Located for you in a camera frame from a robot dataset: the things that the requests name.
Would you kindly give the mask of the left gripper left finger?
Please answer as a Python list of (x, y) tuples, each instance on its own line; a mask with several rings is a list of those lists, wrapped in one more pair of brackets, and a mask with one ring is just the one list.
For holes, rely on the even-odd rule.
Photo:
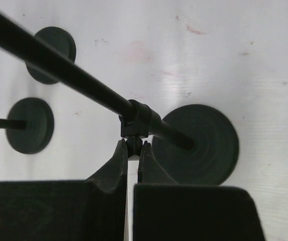
[(0, 182), (0, 240), (123, 240), (127, 147), (85, 180)]

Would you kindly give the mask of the black round-base clip stand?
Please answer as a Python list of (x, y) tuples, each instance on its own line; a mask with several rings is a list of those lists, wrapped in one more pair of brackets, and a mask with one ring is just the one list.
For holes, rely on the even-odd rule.
[(49, 144), (54, 132), (54, 115), (42, 99), (28, 97), (16, 102), (6, 119), (0, 119), (10, 146), (22, 154), (36, 154)]

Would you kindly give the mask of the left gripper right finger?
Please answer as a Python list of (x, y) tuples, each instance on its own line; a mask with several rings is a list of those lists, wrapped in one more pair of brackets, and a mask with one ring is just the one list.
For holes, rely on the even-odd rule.
[(148, 142), (133, 191), (133, 240), (265, 240), (246, 190), (177, 184), (157, 163)]

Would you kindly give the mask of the black shock-mount desk stand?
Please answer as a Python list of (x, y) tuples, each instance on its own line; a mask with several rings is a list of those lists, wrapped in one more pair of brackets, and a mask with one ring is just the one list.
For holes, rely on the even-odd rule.
[[(70, 59), (73, 63), (75, 62), (77, 51), (76, 44), (71, 34), (69, 34), (66, 30), (59, 27), (49, 26), (36, 32), (34, 37), (42, 40), (54, 50)], [(30, 76), (37, 82), (45, 85), (53, 85), (58, 83), (57, 80), (43, 74), (42, 72), (33, 68), (27, 62), (25, 64)]]

